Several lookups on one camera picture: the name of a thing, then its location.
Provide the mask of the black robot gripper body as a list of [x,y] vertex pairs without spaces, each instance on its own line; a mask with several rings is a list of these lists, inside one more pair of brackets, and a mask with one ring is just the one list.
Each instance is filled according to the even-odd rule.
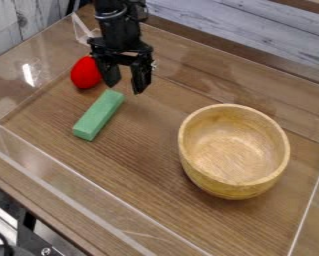
[[140,59],[152,59],[154,48],[142,40],[140,23],[147,19],[146,9],[97,9],[95,19],[101,36],[89,38],[92,58],[104,58],[118,66],[130,66]]

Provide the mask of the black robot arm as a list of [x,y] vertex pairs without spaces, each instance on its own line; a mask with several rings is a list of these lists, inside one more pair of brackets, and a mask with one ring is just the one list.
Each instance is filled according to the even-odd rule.
[[142,41],[146,0],[95,0],[93,7],[101,36],[89,37],[87,43],[104,83],[112,88],[122,79],[119,66],[128,66],[132,90],[140,94],[151,84],[154,63],[154,48]]

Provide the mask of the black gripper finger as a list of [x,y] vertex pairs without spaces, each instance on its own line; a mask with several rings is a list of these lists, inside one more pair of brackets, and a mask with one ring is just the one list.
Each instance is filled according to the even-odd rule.
[[134,94],[140,94],[151,84],[152,78],[152,60],[140,59],[131,64],[131,83]]
[[112,88],[120,81],[120,69],[116,63],[104,58],[96,59],[96,65],[105,85]]

